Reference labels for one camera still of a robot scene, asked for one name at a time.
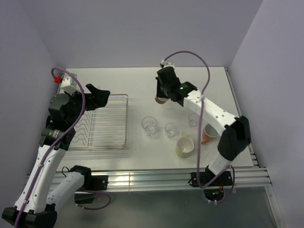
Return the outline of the brown and white paper cup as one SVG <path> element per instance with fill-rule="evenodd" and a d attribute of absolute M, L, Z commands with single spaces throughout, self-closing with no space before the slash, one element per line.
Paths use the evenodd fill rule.
<path fill-rule="evenodd" d="M 163 97 L 155 97 L 155 101 L 158 103 L 158 104 L 165 104 L 169 99 L 168 98 L 163 98 Z"/>

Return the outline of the large clear glass tumbler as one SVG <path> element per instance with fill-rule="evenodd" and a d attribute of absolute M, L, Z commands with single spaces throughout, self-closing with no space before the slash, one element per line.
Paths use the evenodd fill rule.
<path fill-rule="evenodd" d="M 147 136 L 154 136 L 158 127 L 157 120 L 152 116 L 147 116 L 142 120 L 142 128 Z"/>

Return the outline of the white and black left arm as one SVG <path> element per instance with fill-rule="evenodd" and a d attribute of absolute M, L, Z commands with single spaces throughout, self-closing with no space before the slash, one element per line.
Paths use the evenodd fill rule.
<path fill-rule="evenodd" d="M 5 208 L 2 219 L 16 228 L 52 228 L 59 208 L 78 189 L 92 186 L 90 168 L 75 165 L 52 192 L 49 191 L 57 168 L 76 131 L 74 126 L 85 111 L 105 107 L 110 91 L 86 85 L 89 93 L 63 92 L 50 100 L 46 127 L 39 141 L 38 155 L 28 182 L 13 207 Z"/>

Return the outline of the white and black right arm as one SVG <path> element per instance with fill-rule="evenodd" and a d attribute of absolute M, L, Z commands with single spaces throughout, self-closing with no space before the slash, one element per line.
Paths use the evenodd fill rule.
<path fill-rule="evenodd" d="M 162 66 L 157 71 L 156 80 L 155 100 L 158 103 L 163 104 L 168 100 L 178 103 L 198 114 L 200 121 L 205 120 L 219 134 L 218 154 L 204 171 L 207 184 L 218 184 L 222 173 L 251 144 L 249 120 L 220 108 L 190 82 L 181 83 L 172 66 Z"/>

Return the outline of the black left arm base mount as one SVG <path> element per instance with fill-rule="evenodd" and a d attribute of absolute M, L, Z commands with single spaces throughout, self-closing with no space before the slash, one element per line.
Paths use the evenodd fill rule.
<path fill-rule="evenodd" d="M 107 190 L 108 175 L 93 175 L 86 190 L 104 191 Z M 91 204 L 96 197 L 96 193 L 76 192 L 74 202 L 76 204 Z"/>

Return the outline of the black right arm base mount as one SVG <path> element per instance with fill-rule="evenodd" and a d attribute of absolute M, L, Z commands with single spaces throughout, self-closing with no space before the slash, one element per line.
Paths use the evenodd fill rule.
<path fill-rule="evenodd" d="M 199 181 L 201 186 L 205 186 L 208 182 L 214 178 L 215 175 L 205 170 L 199 173 Z M 217 177 L 211 184 L 207 187 L 215 187 L 214 189 L 204 189 L 204 196 L 207 200 L 218 202 L 223 200 L 225 197 L 225 187 L 231 187 L 229 190 L 230 193 L 233 192 L 235 185 L 235 172 L 224 171 L 219 177 Z"/>

